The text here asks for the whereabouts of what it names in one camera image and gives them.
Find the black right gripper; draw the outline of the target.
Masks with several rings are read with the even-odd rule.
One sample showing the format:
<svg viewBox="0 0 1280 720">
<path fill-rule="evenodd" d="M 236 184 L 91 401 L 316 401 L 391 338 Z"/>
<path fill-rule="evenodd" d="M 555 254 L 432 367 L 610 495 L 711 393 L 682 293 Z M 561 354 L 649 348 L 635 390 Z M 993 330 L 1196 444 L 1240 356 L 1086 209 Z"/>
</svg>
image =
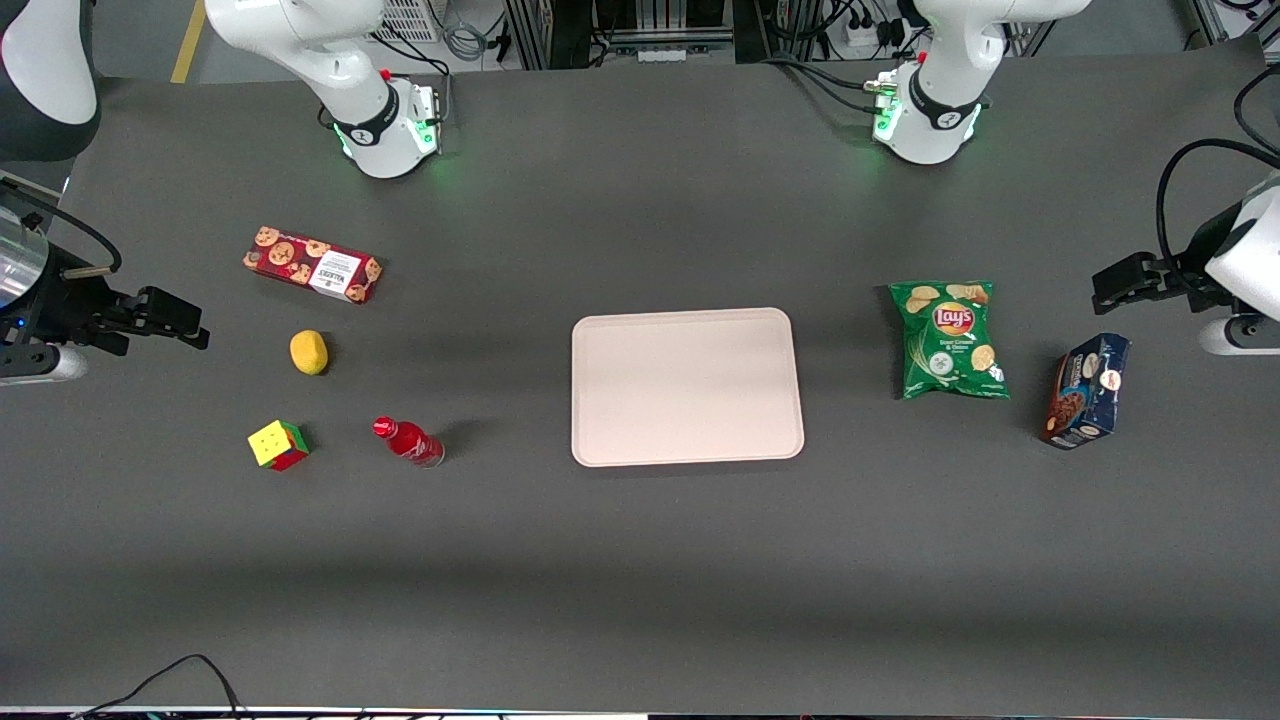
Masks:
<svg viewBox="0 0 1280 720">
<path fill-rule="evenodd" d="M 110 268 L 54 268 L 31 281 L 18 293 L 18 345 L 78 345 L 124 354 L 134 334 L 177 340 L 201 351 L 209 347 L 210 332 L 200 325 L 198 306 L 159 287 L 143 287 L 134 319 L 125 306 L 132 297 L 108 283 L 113 273 Z"/>
</svg>

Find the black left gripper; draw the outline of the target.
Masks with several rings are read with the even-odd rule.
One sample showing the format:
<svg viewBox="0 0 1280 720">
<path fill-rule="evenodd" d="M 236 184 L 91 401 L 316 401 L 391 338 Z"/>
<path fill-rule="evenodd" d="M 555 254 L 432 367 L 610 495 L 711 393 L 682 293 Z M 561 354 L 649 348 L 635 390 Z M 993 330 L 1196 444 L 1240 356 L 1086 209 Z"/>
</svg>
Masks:
<svg viewBox="0 0 1280 720">
<path fill-rule="evenodd" d="M 1230 307 L 1233 295 L 1217 281 L 1204 274 L 1204 264 L 1184 269 L 1181 254 L 1156 258 L 1152 252 L 1134 252 L 1092 277 L 1092 309 L 1103 316 L 1119 307 L 1139 301 L 1184 299 L 1190 313 L 1207 313 Z"/>
</svg>

